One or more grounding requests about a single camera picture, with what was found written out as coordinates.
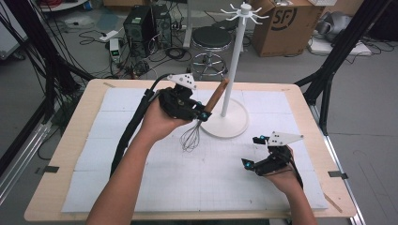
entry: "white stand pole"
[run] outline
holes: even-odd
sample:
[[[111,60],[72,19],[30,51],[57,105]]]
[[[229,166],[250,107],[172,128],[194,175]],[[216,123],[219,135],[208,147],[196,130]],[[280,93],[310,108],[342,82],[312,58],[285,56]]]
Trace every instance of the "white stand pole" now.
[[[239,60],[240,49],[242,48],[243,36],[246,30],[246,23],[243,24],[243,20],[244,20],[243,17],[239,18],[239,25],[237,27],[237,35],[235,37],[235,46],[234,46],[234,52],[232,54],[231,67],[229,68],[228,72],[229,83],[225,90],[225,97],[222,106],[222,117],[226,116],[226,111],[228,110],[229,98],[231,97],[232,86],[234,85],[235,74],[237,73],[237,61]]]
[[[252,7],[248,4],[243,3],[240,9],[234,8],[231,5],[234,12],[224,13],[235,13],[235,17],[229,20],[234,20],[239,17],[239,24],[237,27],[237,35],[235,39],[234,52],[232,54],[231,67],[229,69],[228,78],[229,83],[225,91],[225,97],[222,104],[222,109],[219,104],[213,109],[213,114],[210,116],[207,122],[202,123],[202,128],[209,134],[219,137],[219,138],[234,138],[242,134],[249,125],[249,114],[238,101],[231,99],[232,86],[234,85],[235,74],[237,73],[237,61],[239,59],[240,51],[242,48],[243,36],[246,30],[246,19],[251,18],[255,23],[257,23],[251,12]]]

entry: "stool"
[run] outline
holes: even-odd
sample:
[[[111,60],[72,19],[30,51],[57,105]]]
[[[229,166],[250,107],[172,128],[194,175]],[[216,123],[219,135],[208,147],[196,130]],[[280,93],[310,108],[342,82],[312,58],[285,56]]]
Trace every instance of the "stool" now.
[[[191,60],[191,70],[200,74],[199,80],[203,76],[221,75],[223,78],[228,69],[225,61],[215,53],[228,49],[231,40],[227,31],[214,26],[201,27],[192,32],[192,45],[206,51]]]

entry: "wooden table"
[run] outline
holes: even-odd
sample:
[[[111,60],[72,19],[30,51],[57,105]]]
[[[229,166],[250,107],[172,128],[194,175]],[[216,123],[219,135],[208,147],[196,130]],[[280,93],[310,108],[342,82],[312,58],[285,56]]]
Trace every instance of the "wooden table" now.
[[[149,88],[152,81],[93,80],[86,87],[82,99],[70,119],[69,125],[58,144],[49,166],[59,167],[57,173],[46,172],[29,203],[24,217],[28,221],[68,221],[85,220],[87,213],[61,213],[66,199],[73,169],[81,154],[88,132],[100,109],[108,88],[131,87]],[[197,82],[199,89],[216,89],[218,82]],[[160,82],[157,88],[174,86],[171,82]],[[323,136],[314,121],[300,89],[294,84],[235,82],[235,90],[284,92],[294,114],[300,134],[314,165],[320,185],[329,208],[314,212],[317,218],[352,218],[356,209],[351,201],[344,181],[339,177],[329,177],[328,172],[338,171],[333,162]],[[239,218],[289,218],[288,212],[245,211],[245,212],[173,212],[135,213],[133,219],[239,219]]]

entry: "wooden handle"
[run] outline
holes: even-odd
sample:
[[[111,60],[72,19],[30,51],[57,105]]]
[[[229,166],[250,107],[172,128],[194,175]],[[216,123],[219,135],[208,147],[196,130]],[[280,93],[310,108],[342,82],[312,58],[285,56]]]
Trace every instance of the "wooden handle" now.
[[[217,89],[214,91],[214,93],[211,96],[210,100],[208,101],[207,105],[205,106],[206,112],[211,113],[211,111],[213,111],[214,107],[217,105],[217,102],[219,101],[220,97],[222,96],[222,93],[224,92],[228,83],[229,83],[228,78],[224,78],[222,80],[222,82],[219,84]]]

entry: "black metal frame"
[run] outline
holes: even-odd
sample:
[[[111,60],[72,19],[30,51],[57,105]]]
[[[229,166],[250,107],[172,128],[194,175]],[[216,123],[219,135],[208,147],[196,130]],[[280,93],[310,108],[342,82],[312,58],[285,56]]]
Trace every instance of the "black metal frame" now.
[[[304,98],[309,105],[315,105],[316,99],[323,92],[319,126],[328,135],[327,120],[331,84],[337,69],[355,48],[360,38],[366,33],[372,22],[383,12],[391,0],[364,0],[350,24],[337,39],[321,68],[312,75],[295,82],[298,86],[311,83],[304,92]]]
[[[42,74],[45,74],[46,86],[45,86],[45,99],[39,105],[36,112],[32,115],[27,124],[23,127],[23,130],[19,133],[17,138],[8,148],[6,153],[0,158],[0,177],[6,171],[9,164],[11,164],[14,157],[20,151],[24,142],[29,137],[35,126],[42,119],[41,123],[46,123],[51,116],[54,114],[54,101],[55,101],[55,81],[57,81],[58,88],[63,94],[71,94],[79,88],[79,84],[74,81],[71,76],[71,72],[82,77],[83,79],[90,81],[95,79],[91,74],[82,71],[75,67],[66,59],[62,58],[55,48],[53,42],[45,31],[43,25],[38,18],[38,14],[33,9],[30,1],[26,0],[5,0],[11,13],[20,24],[21,28],[26,33],[29,42],[35,46],[38,50],[39,55],[44,61],[43,70],[40,69]],[[0,20],[1,23],[7,28],[7,22]],[[27,47],[27,42],[20,39],[15,34],[14,30],[8,29],[11,35],[19,42],[23,49]],[[30,60],[32,57],[29,51],[26,51]]]

